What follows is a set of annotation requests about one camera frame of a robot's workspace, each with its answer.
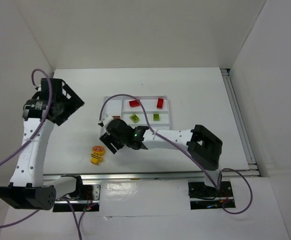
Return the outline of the yellow orange lego stack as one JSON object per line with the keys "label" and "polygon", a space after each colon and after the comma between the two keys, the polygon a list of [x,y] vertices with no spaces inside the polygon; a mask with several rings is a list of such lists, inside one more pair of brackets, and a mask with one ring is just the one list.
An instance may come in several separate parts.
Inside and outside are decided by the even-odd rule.
{"label": "yellow orange lego stack", "polygon": [[103,162],[104,155],[106,153],[106,150],[104,147],[96,145],[92,147],[91,152],[91,160],[90,162],[94,165],[98,165]]}

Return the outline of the green lego piece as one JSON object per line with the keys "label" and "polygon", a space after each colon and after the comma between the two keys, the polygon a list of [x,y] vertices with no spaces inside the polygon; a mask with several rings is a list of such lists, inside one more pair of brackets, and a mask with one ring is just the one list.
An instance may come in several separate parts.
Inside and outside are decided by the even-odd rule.
{"label": "green lego piece", "polygon": [[132,114],[129,116],[130,120],[133,122],[133,123],[138,123],[140,121],[140,118],[136,115],[136,114]]}
{"label": "green lego piece", "polygon": [[160,120],[160,115],[158,113],[153,114],[153,120],[154,121],[159,121]]}

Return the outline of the red lego brick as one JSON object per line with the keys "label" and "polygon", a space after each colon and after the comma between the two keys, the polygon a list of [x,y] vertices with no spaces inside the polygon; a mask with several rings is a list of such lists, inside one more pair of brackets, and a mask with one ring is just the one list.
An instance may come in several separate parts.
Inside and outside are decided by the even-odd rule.
{"label": "red lego brick", "polygon": [[156,104],[156,108],[157,109],[163,109],[164,107],[164,99],[163,98],[158,98],[157,99],[157,104]]}
{"label": "red lego brick", "polygon": [[137,100],[130,100],[128,103],[129,103],[129,106],[131,108],[136,108],[136,107],[139,107],[141,105],[141,102],[140,102],[139,99],[137,99]]}

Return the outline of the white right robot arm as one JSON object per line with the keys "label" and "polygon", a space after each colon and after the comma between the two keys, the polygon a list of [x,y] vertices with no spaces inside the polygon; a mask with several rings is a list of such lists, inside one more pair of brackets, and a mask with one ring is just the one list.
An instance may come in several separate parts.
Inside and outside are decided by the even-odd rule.
{"label": "white right robot arm", "polygon": [[223,142],[203,125],[193,129],[166,130],[149,126],[129,126],[125,121],[112,116],[98,122],[104,130],[101,142],[115,154],[123,147],[133,150],[170,149],[179,150],[205,174],[205,185],[220,189],[222,171],[219,160]]}

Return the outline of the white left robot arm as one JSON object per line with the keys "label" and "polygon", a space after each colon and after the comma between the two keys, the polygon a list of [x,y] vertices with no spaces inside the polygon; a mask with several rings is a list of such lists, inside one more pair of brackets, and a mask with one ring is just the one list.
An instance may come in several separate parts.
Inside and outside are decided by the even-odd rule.
{"label": "white left robot arm", "polygon": [[21,153],[8,186],[0,187],[0,199],[15,209],[50,210],[55,201],[69,196],[78,199],[83,181],[64,174],[44,184],[44,162],[54,126],[63,124],[84,105],[83,100],[59,78],[41,79],[38,91],[23,106]]}

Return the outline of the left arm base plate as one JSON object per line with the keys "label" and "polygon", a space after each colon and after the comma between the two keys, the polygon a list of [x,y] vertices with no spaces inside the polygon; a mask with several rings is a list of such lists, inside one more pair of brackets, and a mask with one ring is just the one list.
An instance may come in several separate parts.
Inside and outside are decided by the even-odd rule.
{"label": "left arm base plate", "polygon": [[[100,196],[101,184],[92,183],[84,184],[78,196],[73,198],[67,195],[66,198],[76,213],[82,213],[83,211],[98,212],[100,210]],[[54,213],[67,213],[71,212],[71,208],[65,200],[58,200],[52,208],[52,211]]]}

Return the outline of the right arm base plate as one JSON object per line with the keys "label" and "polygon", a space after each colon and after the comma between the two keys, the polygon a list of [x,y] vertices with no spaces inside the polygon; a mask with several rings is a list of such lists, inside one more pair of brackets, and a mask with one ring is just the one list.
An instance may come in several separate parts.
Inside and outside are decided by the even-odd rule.
{"label": "right arm base plate", "polygon": [[234,193],[230,181],[223,181],[220,190],[206,186],[204,182],[189,182],[188,196],[191,210],[235,208]]}

